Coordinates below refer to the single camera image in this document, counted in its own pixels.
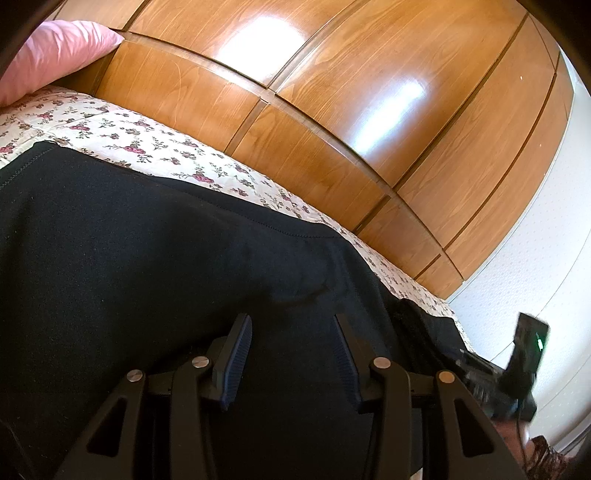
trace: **black pants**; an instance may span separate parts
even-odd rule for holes
[[[53,475],[125,372],[189,358],[239,311],[254,335],[212,420],[220,479],[360,478],[371,416],[340,384],[335,313],[421,373],[463,345],[329,227],[186,182],[41,142],[0,170],[0,205],[0,463],[27,479]]]

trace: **metal bolt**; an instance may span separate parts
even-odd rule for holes
[[[130,382],[139,382],[144,377],[144,373],[141,370],[131,370],[127,372],[127,380]]]
[[[377,356],[376,358],[374,358],[374,365],[376,366],[376,368],[385,369],[390,368],[392,362],[384,356]]]
[[[441,380],[443,383],[453,383],[455,379],[456,376],[447,370],[439,374],[439,380]]]
[[[195,368],[205,368],[209,365],[209,358],[203,355],[196,356],[193,358],[193,360],[191,360],[191,363]]]

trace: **bed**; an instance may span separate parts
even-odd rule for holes
[[[265,175],[194,138],[136,112],[57,86],[0,109],[0,168],[35,142],[52,141],[146,175],[191,182],[307,222],[324,223],[348,240],[389,291],[454,322],[454,312],[332,218]]]

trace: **white wall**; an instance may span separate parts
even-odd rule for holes
[[[449,298],[478,354],[504,367],[518,312],[550,324],[532,434],[555,443],[591,411],[591,97],[574,101],[536,196],[487,262]]]

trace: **pink pillow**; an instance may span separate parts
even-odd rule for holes
[[[0,107],[86,67],[122,41],[121,35],[94,22],[43,22],[0,79]]]

